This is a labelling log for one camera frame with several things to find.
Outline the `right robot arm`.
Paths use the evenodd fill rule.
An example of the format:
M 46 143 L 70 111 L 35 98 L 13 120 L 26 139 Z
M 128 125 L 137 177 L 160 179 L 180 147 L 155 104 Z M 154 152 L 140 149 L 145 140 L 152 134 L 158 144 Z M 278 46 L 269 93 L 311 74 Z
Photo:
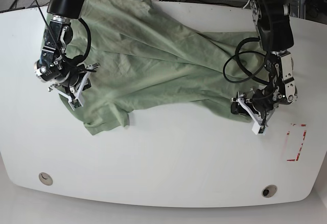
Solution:
M 85 66 L 83 63 L 91 49 L 91 32 L 81 18 L 85 0 L 50 0 L 47 12 L 52 19 L 45 22 L 43 47 L 38 61 L 34 64 L 36 76 L 43 82 L 53 82 L 49 90 L 59 94 L 70 103 L 81 101 L 81 92 L 91 87 L 89 75 L 96 71 L 99 63 Z M 86 30 L 87 44 L 84 54 L 69 58 L 66 49 L 73 39 L 72 20 L 77 20 Z

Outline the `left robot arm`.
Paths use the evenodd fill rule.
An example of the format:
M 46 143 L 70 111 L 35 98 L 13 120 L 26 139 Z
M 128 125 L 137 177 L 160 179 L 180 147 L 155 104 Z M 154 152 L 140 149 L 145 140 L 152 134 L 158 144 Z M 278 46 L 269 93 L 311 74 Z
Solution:
M 288 51 L 294 45 L 290 25 L 291 2 L 292 0 L 249 0 L 258 37 L 242 40 L 233 56 L 248 80 L 264 85 L 263 89 L 257 89 L 252 95 L 238 92 L 231 100 L 231 112 L 250 116 L 256 134 L 264 132 L 279 105 L 290 105 L 298 97 L 293 59 Z M 257 74 L 251 73 L 241 62 L 240 55 L 245 54 L 241 48 L 250 42 L 258 42 L 265 52 L 259 69 L 268 72 L 267 81 L 257 78 Z

